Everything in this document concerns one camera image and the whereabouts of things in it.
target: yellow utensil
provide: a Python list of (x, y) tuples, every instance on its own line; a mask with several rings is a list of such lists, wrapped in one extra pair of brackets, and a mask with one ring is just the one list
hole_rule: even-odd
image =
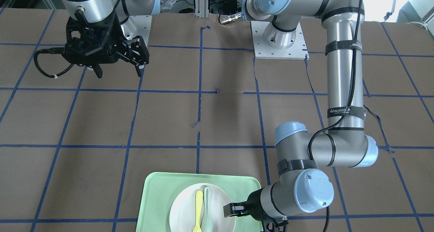
[(202, 232), (200, 228), (200, 215), (202, 214), (202, 203), (203, 203), (203, 191), (198, 190), (196, 192), (196, 224), (194, 226), (193, 232)]

